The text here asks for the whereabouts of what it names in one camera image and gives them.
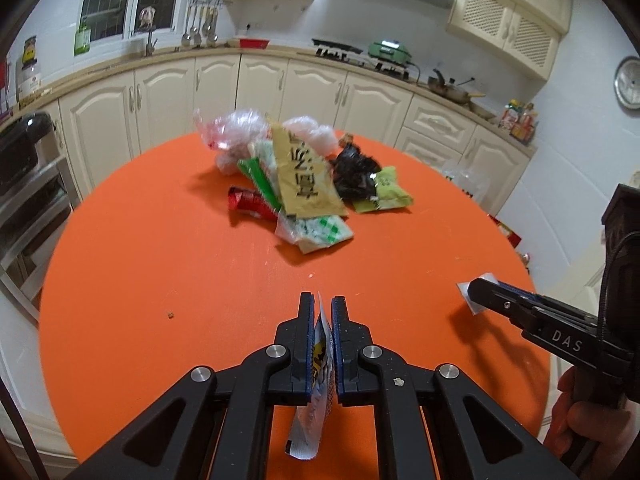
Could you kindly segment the person's right hand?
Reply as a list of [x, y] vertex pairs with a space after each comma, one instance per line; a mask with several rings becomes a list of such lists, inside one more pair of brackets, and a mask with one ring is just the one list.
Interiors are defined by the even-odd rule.
[[573, 390], [576, 368], [571, 367], [559, 379], [561, 391], [553, 405], [551, 424], [544, 446], [561, 457], [574, 437], [599, 443], [582, 479], [608, 479], [631, 448], [639, 432], [638, 405], [627, 401], [623, 408], [607, 408], [587, 401], [575, 401]]

